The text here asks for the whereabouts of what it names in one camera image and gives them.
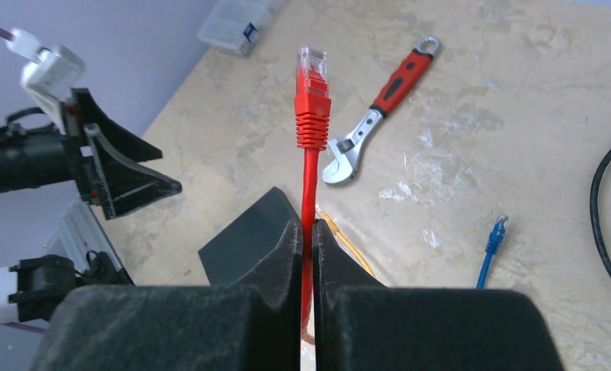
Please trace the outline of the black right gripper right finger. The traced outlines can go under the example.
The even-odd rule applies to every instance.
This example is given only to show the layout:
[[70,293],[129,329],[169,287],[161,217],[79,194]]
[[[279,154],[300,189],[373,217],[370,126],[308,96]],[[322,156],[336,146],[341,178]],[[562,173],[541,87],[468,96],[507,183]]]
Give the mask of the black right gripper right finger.
[[512,290],[389,288],[312,228],[319,370],[561,370],[534,302]]

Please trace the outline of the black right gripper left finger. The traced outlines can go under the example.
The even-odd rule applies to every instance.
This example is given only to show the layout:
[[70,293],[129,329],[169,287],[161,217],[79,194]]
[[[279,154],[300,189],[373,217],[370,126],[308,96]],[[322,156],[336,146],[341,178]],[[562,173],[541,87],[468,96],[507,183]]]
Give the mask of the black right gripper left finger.
[[222,286],[87,286],[55,310],[34,370],[297,370],[302,228]]

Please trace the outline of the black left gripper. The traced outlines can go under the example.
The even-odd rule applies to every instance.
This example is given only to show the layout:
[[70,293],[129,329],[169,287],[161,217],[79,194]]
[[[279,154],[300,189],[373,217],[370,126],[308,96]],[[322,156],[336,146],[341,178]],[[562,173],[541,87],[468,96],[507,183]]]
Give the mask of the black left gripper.
[[72,88],[71,98],[78,125],[87,124],[92,157],[83,155],[77,136],[61,134],[53,122],[33,129],[20,124],[40,108],[16,111],[0,127],[0,193],[73,181],[80,198],[112,220],[182,192],[177,180],[137,163],[162,158],[159,148],[110,119],[87,88]]

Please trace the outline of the black network switch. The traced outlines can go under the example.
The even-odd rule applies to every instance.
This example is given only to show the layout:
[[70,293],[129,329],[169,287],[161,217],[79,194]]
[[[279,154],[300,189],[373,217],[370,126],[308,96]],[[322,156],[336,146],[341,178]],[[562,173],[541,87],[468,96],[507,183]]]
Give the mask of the black network switch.
[[269,254],[297,212],[278,187],[269,189],[199,250],[208,282],[236,282]]

